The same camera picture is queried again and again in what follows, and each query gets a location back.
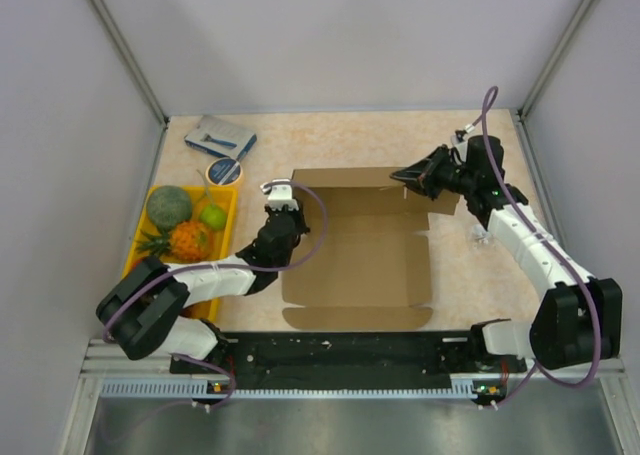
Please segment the brown cardboard box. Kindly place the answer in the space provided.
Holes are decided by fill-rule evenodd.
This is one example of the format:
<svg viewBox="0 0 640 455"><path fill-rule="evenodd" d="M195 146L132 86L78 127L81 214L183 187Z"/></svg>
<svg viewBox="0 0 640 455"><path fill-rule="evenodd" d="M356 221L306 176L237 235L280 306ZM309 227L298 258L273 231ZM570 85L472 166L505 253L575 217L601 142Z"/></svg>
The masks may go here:
<svg viewBox="0 0 640 455"><path fill-rule="evenodd" d="M432 317L429 217L458 195L431 200L391 179L390 167L296 169L310 228L281 274L283 317L302 331L413 331Z"/></svg>

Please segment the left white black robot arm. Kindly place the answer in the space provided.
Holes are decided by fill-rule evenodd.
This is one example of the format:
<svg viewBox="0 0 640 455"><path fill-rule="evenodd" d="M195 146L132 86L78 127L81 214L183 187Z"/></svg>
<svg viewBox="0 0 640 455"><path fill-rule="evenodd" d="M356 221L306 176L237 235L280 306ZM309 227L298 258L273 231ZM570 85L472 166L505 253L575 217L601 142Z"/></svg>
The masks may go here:
<svg viewBox="0 0 640 455"><path fill-rule="evenodd" d="M302 202L266 206L254 240L235 254L195 265L165 264L147 256L98 304L96 316L131 360L154 354L190 357L205 371L226 362L226 339L212 322L188 318L184 309L227 296L256 294L287 267L309 232Z"/></svg>

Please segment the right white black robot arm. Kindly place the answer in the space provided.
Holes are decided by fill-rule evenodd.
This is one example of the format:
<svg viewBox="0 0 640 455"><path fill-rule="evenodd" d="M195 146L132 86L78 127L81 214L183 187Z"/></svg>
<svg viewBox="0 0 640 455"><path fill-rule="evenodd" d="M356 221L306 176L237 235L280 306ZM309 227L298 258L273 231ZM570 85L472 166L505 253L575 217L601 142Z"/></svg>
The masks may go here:
<svg viewBox="0 0 640 455"><path fill-rule="evenodd" d="M530 322L483 322L467 345L469 363L487 371L503 355L533 358L547 370L618 356L622 289L577 264L536 219L528 199L503 180L504 150L494 137L472 136L441 145L420 161L391 173L413 193L431 200L451 192L511 254L541 304Z"/></svg>

